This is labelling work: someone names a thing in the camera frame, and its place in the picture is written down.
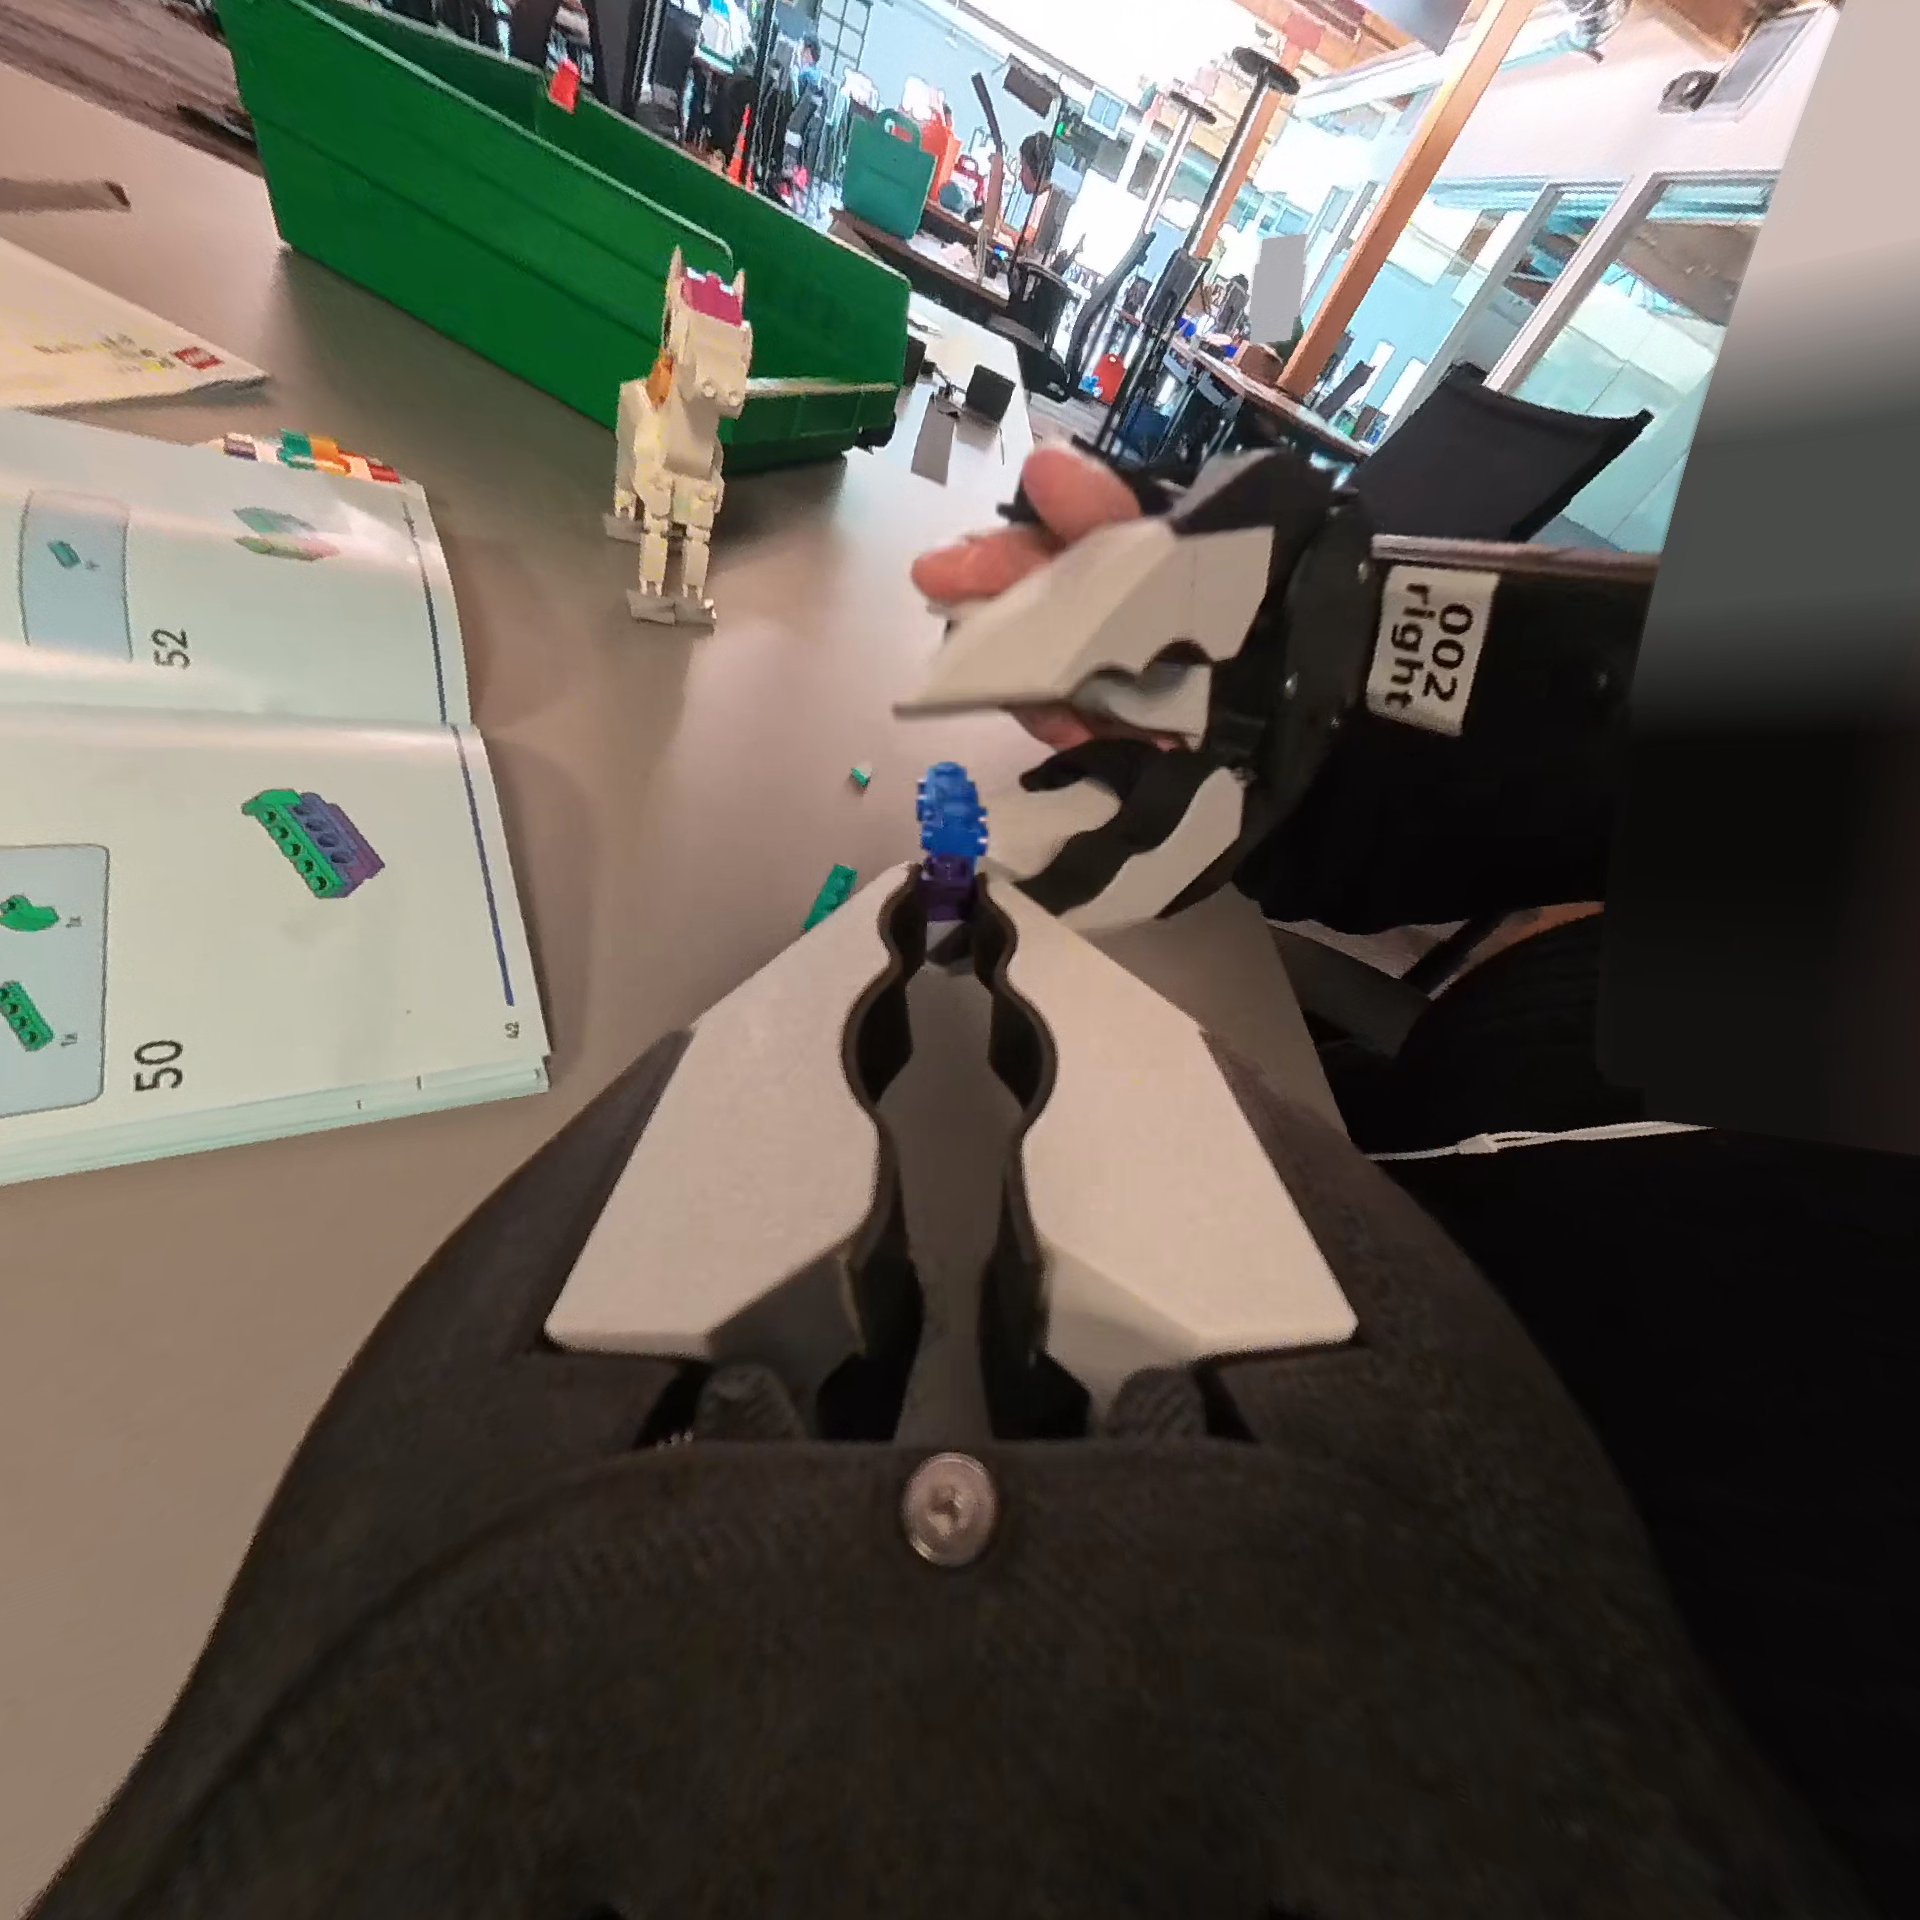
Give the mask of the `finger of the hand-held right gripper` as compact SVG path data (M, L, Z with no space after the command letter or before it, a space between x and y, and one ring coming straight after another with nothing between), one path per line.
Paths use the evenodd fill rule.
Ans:
M1121 934L1231 876L1250 782L1192 749L1085 741L987 802L984 873L1078 934Z
M998 708L1198 749L1216 674L1244 653L1272 584L1272 548L1269 527L1107 522L998 598L939 610L943 640L894 712Z

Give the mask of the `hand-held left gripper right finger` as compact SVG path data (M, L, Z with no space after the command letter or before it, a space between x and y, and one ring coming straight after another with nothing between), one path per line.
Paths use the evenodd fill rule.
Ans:
M1001 878L977 881L977 975L1018 1108L981 1278L998 1419L1102 1417L1146 1372L1354 1339L1258 1132L1258 1075Z

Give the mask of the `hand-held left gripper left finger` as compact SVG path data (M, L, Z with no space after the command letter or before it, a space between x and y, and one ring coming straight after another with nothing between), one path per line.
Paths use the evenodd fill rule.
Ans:
M898 1075L915 870L882 870L692 1021L544 1336L581 1356L759 1363L816 1398L903 1376L921 1283L877 1093Z

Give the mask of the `blue purple lego assembly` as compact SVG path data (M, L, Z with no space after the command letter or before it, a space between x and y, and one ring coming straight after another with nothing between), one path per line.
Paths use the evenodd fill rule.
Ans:
M987 802L963 765L927 765L916 782L916 828L916 901L927 923L927 956L939 967L958 967L974 956L977 878L989 849Z

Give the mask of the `white lego unicorn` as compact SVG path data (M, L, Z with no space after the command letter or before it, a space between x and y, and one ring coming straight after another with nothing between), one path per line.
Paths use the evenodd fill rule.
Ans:
M674 251L659 351L618 392L603 534L637 548L637 621L711 630L710 548L725 504L723 425L741 419L754 363L745 274L706 274Z

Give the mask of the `rainbow coloured lego piece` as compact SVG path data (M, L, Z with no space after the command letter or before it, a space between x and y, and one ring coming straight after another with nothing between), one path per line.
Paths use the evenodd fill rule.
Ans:
M313 437L305 432L279 432L271 437L225 432L212 441L201 441L205 452L225 453L230 460L246 462L268 462L268 466L292 466L307 472L330 472L330 477L354 477L364 484L386 484L397 486L403 472L386 460L370 453L348 452L334 437Z

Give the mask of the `person's right hand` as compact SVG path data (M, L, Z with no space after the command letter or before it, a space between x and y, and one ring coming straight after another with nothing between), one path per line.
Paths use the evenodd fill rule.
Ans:
M1035 443L1022 462L1018 490L1031 520L997 522L997 528L948 541L915 561L912 584L930 608L955 610L998 598L1063 546L1144 514L1124 472L1070 443Z

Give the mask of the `dark office desk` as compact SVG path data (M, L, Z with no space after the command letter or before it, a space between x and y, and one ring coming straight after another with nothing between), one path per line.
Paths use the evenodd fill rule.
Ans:
M1177 343L1168 348L1173 363L1185 371L1189 390L1198 397L1220 400L1226 408L1226 432L1240 419L1240 411L1254 411L1258 419L1272 420L1284 441L1305 443L1315 453L1346 462L1366 462L1370 447L1343 433L1333 420L1319 419L1302 400L1284 396L1262 378L1250 378L1238 363L1202 348L1198 343Z

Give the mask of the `black office chair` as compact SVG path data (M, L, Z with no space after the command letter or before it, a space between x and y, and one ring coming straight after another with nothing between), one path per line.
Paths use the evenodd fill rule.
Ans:
M1533 541L1650 420L1650 408L1601 419L1502 396L1461 363L1346 477L1346 492L1381 534Z

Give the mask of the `person's body in black clothing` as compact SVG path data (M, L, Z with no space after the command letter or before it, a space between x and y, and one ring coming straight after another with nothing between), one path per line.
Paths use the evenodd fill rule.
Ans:
M1773 1769L1917 1918L1917 1158L1657 1120L1597 1070L1601 908L1518 918L1340 1113L1602 1439Z

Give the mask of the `open pale blue instruction booklet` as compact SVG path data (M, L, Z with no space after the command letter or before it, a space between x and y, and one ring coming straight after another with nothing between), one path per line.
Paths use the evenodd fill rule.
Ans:
M415 484L4 415L4 1186L527 1096Z

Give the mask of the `green tote container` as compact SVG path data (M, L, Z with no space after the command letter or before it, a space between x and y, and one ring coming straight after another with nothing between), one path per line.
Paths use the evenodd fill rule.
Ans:
M921 224L930 172L933 158L912 113L882 109L850 122L844 208L856 222L908 241Z

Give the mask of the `orange wooden pillar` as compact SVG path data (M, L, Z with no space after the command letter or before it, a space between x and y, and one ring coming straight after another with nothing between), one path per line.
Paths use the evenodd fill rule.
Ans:
M1313 382L1325 371L1340 336L1354 319L1357 304L1381 274L1395 241L1432 185L1440 167L1453 152L1461 130L1469 123L1535 9L1537 2L1486 2L1472 36L1467 38L1467 53L1448 59L1443 80L1427 102L1427 110L1415 126L1395 172L1381 183L1381 191L1369 206L1366 224L1354 228L1352 248L1343 255L1333 282L1325 285L1325 296L1313 309L1293 357L1284 367L1284 396L1302 400Z

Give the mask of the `green plastic bin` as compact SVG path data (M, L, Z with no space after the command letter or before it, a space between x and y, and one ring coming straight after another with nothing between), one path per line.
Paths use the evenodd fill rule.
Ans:
M221 2L279 236L581 419L659 348L668 255L745 274L728 472L882 447L908 285L549 76L364 2Z

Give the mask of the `closed white instruction booklet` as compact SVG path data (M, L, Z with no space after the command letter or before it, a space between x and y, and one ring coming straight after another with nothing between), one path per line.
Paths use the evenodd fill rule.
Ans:
M4 241L7 411L71 411L265 382L268 371L246 357Z

